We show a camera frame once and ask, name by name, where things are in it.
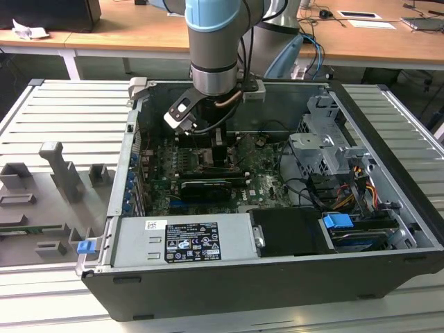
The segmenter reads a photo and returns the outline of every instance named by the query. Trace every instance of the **blue cable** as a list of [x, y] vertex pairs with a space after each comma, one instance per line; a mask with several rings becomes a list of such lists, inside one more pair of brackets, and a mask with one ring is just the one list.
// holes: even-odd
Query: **blue cable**
[[319, 44], [316, 42], [316, 41], [314, 41], [312, 38], [310, 38], [309, 36], [307, 36], [307, 35], [304, 35], [304, 34], [302, 34], [302, 36], [304, 37], [304, 38], [306, 38], [306, 39], [308, 39], [315, 47], [316, 47], [316, 50], [317, 50], [317, 52], [318, 52], [318, 66], [317, 66], [317, 68], [316, 68], [316, 73], [313, 75], [313, 78], [312, 78], [312, 80], [314, 80], [315, 78], [316, 78], [316, 75], [318, 74], [318, 72], [319, 72], [319, 69], [321, 68], [321, 64], [322, 64], [322, 53], [321, 53], [321, 49], [319, 48]]

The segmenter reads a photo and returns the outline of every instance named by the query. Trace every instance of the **copper pipe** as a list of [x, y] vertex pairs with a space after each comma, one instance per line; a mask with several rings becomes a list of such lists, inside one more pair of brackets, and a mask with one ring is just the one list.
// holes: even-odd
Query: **copper pipe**
[[227, 99], [224, 102], [214, 102], [214, 106], [216, 108], [225, 108], [227, 106], [229, 106], [231, 103], [233, 103], [234, 101], [236, 101], [238, 98], [240, 98], [242, 96], [243, 92], [241, 90], [239, 90], [236, 94], [234, 94], [233, 96], [231, 96], [229, 99]]

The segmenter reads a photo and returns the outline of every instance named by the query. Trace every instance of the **power supply label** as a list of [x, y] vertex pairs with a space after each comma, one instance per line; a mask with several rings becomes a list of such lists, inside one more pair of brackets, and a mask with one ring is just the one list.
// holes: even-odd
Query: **power supply label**
[[221, 260], [217, 222], [166, 225], [165, 261], [167, 263], [209, 260]]

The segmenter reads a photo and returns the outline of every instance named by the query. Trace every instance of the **motherboard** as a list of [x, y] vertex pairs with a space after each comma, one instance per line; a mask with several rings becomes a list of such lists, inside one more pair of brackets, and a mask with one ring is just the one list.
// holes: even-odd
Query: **motherboard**
[[150, 215], [291, 207], [288, 188], [278, 174], [279, 142], [265, 134], [238, 135], [228, 147], [226, 165], [213, 166], [212, 150], [193, 141], [184, 147], [177, 140], [164, 139], [147, 147], [144, 186]]

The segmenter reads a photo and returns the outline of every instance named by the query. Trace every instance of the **blue plastic clip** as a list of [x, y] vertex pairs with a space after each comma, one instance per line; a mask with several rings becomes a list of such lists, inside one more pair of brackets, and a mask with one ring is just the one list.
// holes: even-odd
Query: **blue plastic clip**
[[327, 228], [353, 228], [355, 226], [348, 214], [328, 214], [323, 220]]
[[91, 254], [96, 252], [96, 241], [79, 241], [77, 253], [79, 255]]

